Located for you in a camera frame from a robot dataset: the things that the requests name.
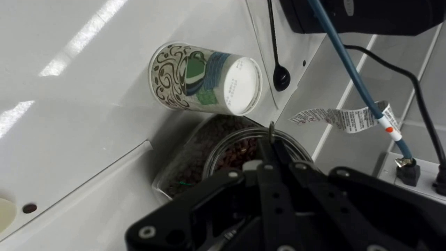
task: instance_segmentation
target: black cable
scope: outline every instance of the black cable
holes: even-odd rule
[[[274,54],[274,73],[273,73],[273,84],[277,92],[281,92],[288,88],[291,82],[291,75],[287,68],[280,66],[278,63],[278,50],[277,50],[277,39],[275,39],[275,25],[274,25],[274,11],[273,11],[273,0],[267,0],[267,13],[268,13],[268,28],[270,38],[273,42],[273,54]]]
[[[420,117],[422,117],[422,120],[423,120],[423,123],[426,125],[426,130],[429,132],[429,137],[430,137],[430,141],[433,144],[437,160],[440,163],[440,167],[446,166],[444,149],[443,149],[440,138],[436,134],[436,130],[434,130],[434,125],[433,125],[432,119],[429,116],[429,112],[426,109],[426,105],[425,105],[425,100],[423,100],[423,95],[422,95],[418,78],[412,73],[384,61],[383,59],[380,59],[379,56],[376,56],[374,53],[369,52],[365,47],[345,45],[345,49],[348,49],[348,50],[359,50],[360,53],[369,56],[370,59],[373,59],[379,64],[381,64],[381,66],[384,66],[384,67],[387,67],[387,68],[390,68],[390,70],[393,70],[393,71],[395,71],[398,74],[405,75],[412,82],[413,89],[415,89],[418,107],[419,107],[419,113],[420,113]]]
[[[360,99],[363,100],[363,103],[367,106],[367,109],[370,110],[370,113],[373,114],[373,117],[379,121],[379,124],[381,127],[387,127],[388,121],[387,119],[383,116],[381,110],[377,107],[377,105],[374,103],[373,96],[369,93],[369,91],[366,89],[365,82],[362,81],[359,73],[356,71],[356,67],[353,66],[349,54],[347,53],[328,14],[324,11],[324,7],[321,6],[320,0],[307,0],[310,8],[314,13],[314,17],[319,20],[320,26],[326,31],[328,39],[331,40],[341,63],[344,64],[353,86],[356,88]],[[413,159],[412,153],[409,152],[402,135],[395,135],[395,134],[388,134],[393,139],[394,144],[399,148],[404,159]]]

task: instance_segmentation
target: black mount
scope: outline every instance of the black mount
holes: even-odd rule
[[[328,176],[259,139],[256,172],[218,172],[130,226],[130,251],[443,251],[446,206],[348,167]]]

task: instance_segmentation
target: round hole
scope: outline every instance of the round hole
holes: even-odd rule
[[[170,231],[170,234],[165,237],[165,241],[167,241],[168,244],[171,244],[171,245],[176,245],[176,244],[182,243],[183,238],[185,238],[183,231],[181,231],[181,230],[172,230],[172,231]]]
[[[140,238],[151,238],[156,236],[156,229],[151,226],[144,226],[137,231]]]
[[[33,213],[36,209],[37,209],[36,204],[26,204],[26,205],[23,205],[22,212],[23,213]]]

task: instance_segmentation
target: wire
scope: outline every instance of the wire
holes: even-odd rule
[[[363,103],[369,107],[369,110],[372,112],[373,117],[384,127],[386,124],[388,124],[387,119],[381,114],[381,112],[379,110],[379,107],[376,106],[373,98],[370,96],[370,93],[367,92],[359,73],[356,71],[356,68],[352,64],[352,60],[349,57],[349,54],[347,53],[342,42],[340,40],[328,15],[326,14],[321,3],[319,0],[307,0],[307,3],[310,4],[316,18],[319,20],[321,28],[326,31],[326,33],[328,35],[337,54],[340,56],[352,84],[355,85],[356,91],[359,92]],[[402,139],[401,135],[391,135],[393,139],[395,141],[395,145],[399,148],[402,156],[405,159],[412,159],[412,155],[408,149],[408,146],[405,145],[405,141]]]
[[[405,75],[405,77],[412,82],[413,89],[415,89],[415,98],[416,98],[416,102],[418,102],[418,107],[419,107],[420,117],[422,117],[422,120],[423,120],[423,123],[425,123],[425,125],[426,125],[426,130],[427,130],[427,132],[429,132],[429,137],[430,137],[430,141],[432,141],[432,144],[433,144],[433,148],[434,148],[437,160],[439,160],[440,166],[444,166],[444,165],[446,165],[444,149],[443,149],[443,145],[441,145],[440,138],[439,138],[437,134],[436,134],[436,130],[434,130],[434,125],[433,125],[432,119],[430,119],[430,116],[429,116],[429,112],[427,112],[427,109],[426,109],[426,105],[425,105],[425,100],[423,100],[423,95],[422,95],[422,91],[420,91],[418,78],[416,78],[412,73],[409,73],[409,71],[406,71],[406,70],[404,70],[404,68],[399,68],[399,67],[397,67],[397,66],[394,66],[394,64],[390,64],[390,63],[384,61],[383,59],[380,59],[379,56],[376,56],[374,53],[369,52],[369,50],[365,49],[365,47],[352,46],[352,45],[345,45],[345,49],[348,49],[348,50],[358,50],[358,52],[369,56],[370,59],[373,59],[373,60],[377,61],[379,64],[381,64],[381,66],[384,66],[384,67],[387,67],[387,68],[390,68],[390,70],[393,70],[393,71],[395,71],[395,73],[398,73],[398,74],[401,74],[401,75]]]
[[[271,0],[267,0],[267,13],[268,13],[268,28],[270,28],[270,38],[273,42],[273,54],[274,61],[278,64],[278,52],[277,52],[277,40],[275,40],[275,25],[274,25],[274,11]]]

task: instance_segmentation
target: blue cable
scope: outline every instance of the blue cable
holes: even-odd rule
[[[347,53],[344,43],[340,40],[335,28],[333,26],[328,15],[326,14],[321,3],[319,0],[307,0],[309,6],[312,7],[316,18],[319,20],[321,28],[326,31],[326,33],[328,35],[337,54],[340,56],[352,84],[355,85],[356,91],[359,92],[363,103],[369,107],[370,113],[373,114],[373,117],[376,120],[381,119],[383,114],[379,110],[379,107],[376,106],[373,98],[370,96],[370,93],[367,92],[359,73],[356,71],[355,66],[352,64],[352,60],[349,57],[349,54]],[[406,159],[412,159],[412,155],[405,144],[404,139],[395,141],[395,145],[399,148],[401,153],[404,158]]]

